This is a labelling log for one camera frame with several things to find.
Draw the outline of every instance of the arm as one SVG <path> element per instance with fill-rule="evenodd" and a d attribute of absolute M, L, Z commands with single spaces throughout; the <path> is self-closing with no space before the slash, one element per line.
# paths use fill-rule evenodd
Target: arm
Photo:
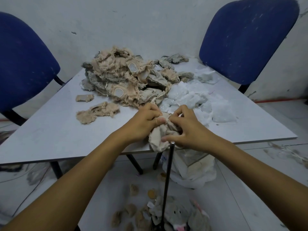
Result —
<path fill-rule="evenodd" d="M 164 118 L 153 119 L 159 116 L 157 106 L 146 104 L 1 230 L 74 230 L 115 159 L 163 124 Z"/>
<path fill-rule="evenodd" d="M 308 229 L 308 187 L 250 156 L 233 143 L 215 135 L 198 122 L 193 110 L 181 106 L 170 121 L 183 129 L 180 136 L 162 141 L 208 152 L 252 189 L 289 230 Z"/>

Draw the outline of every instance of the white table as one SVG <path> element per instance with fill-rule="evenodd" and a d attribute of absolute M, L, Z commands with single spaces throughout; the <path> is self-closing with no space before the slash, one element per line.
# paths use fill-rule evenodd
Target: white table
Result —
<path fill-rule="evenodd" d="M 193 58 L 189 62 L 175 65 L 175 70 L 194 72 L 202 67 L 204 66 Z M 84 78 L 82 69 L 0 146 L 0 164 L 86 156 L 137 112 L 135 108 L 121 107 L 120 113 L 114 118 L 98 117 L 89 125 L 80 124 L 75 117 L 77 111 L 87 110 L 103 101 L 111 102 L 110 98 L 97 94 L 91 102 L 76 102 L 76 95 L 90 93 L 83 91 L 79 85 Z M 226 80 L 221 78 L 215 85 L 209 85 L 209 88 L 229 100 L 238 117 L 236 123 L 210 124 L 209 129 L 215 134 L 233 143 L 297 137 Z M 143 141 L 128 146 L 124 154 L 150 151 L 148 143 Z"/>

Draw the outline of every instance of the chair backrest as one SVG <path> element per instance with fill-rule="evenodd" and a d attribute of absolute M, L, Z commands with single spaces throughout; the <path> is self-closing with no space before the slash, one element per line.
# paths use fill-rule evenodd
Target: chair backrest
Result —
<path fill-rule="evenodd" d="M 59 71 L 58 62 L 32 28 L 0 12 L 0 112 L 40 93 Z"/>
<path fill-rule="evenodd" d="M 199 57 L 228 79 L 247 85 L 257 79 L 295 24 L 296 0 L 239 0 L 215 14 Z"/>

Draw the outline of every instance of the wall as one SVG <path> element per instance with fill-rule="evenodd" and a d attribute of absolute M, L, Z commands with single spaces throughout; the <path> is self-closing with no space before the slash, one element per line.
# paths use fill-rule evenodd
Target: wall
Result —
<path fill-rule="evenodd" d="M 155 59 L 198 56 L 206 29 L 220 7 L 234 0 L 0 0 L 0 11 L 25 21 L 48 46 L 67 81 L 80 64 L 112 45 Z M 301 13 L 308 0 L 299 0 Z M 247 93 L 252 99 L 299 97 L 308 84 L 307 17 L 302 16 Z M 44 91 L 15 108 L 31 116 L 59 89 Z"/>

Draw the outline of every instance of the white tile floor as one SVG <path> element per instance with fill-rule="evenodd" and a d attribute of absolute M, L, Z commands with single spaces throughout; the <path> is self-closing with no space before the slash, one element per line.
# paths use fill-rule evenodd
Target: white tile floor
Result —
<path fill-rule="evenodd" d="M 279 120 L 291 131 L 298 135 L 295 140 L 275 141 L 278 145 L 289 146 L 300 154 L 308 157 L 308 106 L 303 100 L 259 104 L 265 111 Z M 9 122 L 0 122 L 0 131 L 16 129 L 17 126 Z M 267 163 L 271 167 L 287 174 L 304 185 L 308 185 L 308 169 L 298 164 L 294 159 L 282 157 L 268 143 L 240 144 L 239 147 L 253 157 Z M 119 156 L 112 170 L 106 175 L 96 190 L 79 226 L 81 230 L 102 230 L 109 227 L 110 216 L 126 202 L 134 202 L 139 207 L 147 201 L 146 191 L 150 188 L 160 188 L 163 184 L 156 180 L 161 171 L 151 171 L 155 154 L 136 154 L 135 158 L 142 168 L 148 168 L 147 173 L 137 176 L 136 171 L 126 156 Z M 29 186 L 27 171 L 34 164 L 18 173 L 0 172 L 0 224 L 6 223 L 18 205 L 29 194 L 36 184 Z M 268 209 L 268 207 L 253 193 L 237 176 L 235 176 L 221 162 L 216 165 L 217 178 L 206 183 L 197 190 L 190 190 L 175 183 L 171 183 L 170 194 L 182 194 L 195 198 L 210 215 L 212 230 L 281 230 L 285 231 L 282 222 Z M 49 171 L 43 182 L 25 200 L 17 213 L 28 206 L 40 194 L 56 181 L 53 173 Z M 140 185 L 141 196 L 130 198 L 128 184 Z M 125 217 L 118 230 L 123 229 L 129 219 Z"/>

